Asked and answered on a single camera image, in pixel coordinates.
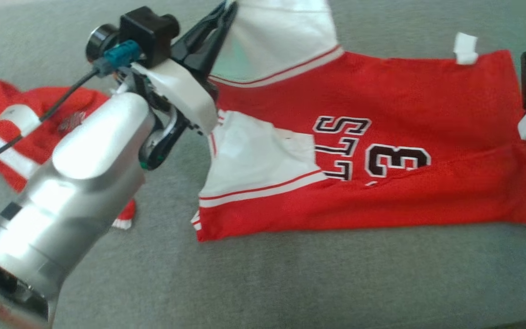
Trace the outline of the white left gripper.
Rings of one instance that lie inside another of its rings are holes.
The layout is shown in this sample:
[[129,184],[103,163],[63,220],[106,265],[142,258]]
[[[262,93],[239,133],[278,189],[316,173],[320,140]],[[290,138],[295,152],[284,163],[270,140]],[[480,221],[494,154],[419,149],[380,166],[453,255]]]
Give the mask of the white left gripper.
[[[172,45],[172,58],[184,58],[184,66],[194,74],[209,77],[238,12],[238,3],[222,1]],[[153,91],[164,96],[205,135],[219,123],[218,110],[210,94],[192,74],[173,59],[146,68],[131,68],[148,77]]]

